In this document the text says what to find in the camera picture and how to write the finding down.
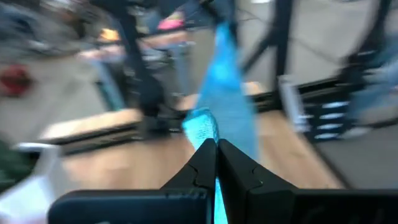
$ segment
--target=person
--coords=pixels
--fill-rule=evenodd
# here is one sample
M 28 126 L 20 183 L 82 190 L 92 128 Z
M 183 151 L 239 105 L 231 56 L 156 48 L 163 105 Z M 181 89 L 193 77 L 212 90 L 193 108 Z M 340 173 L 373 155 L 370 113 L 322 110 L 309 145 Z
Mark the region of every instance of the person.
M 362 136 L 370 132 L 372 127 L 359 123 L 361 113 L 372 107 L 384 106 L 386 102 L 382 100 L 383 96 L 398 93 L 398 57 L 387 62 L 376 76 L 376 83 L 353 93 L 353 100 L 347 112 L 347 119 L 352 124 L 352 128 L 341 135 L 343 139 Z M 387 103 L 398 106 L 398 97 L 392 98 L 392 101 Z

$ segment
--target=wooden floor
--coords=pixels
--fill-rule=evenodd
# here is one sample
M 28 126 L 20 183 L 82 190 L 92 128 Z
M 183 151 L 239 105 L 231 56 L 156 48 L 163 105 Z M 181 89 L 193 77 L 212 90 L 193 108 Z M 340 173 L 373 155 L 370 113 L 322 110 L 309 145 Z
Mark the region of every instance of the wooden floor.
M 105 113 L 49 127 L 43 138 L 68 136 L 140 120 L 136 110 Z M 340 188 L 303 137 L 295 134 L 279 111 L 257 116 L 264 167 L 300 188 Z M 158 189 L 194 153 L 183 134 L 161 141 L 135 142 L 64 160 L 72 179 L 83 189 Z

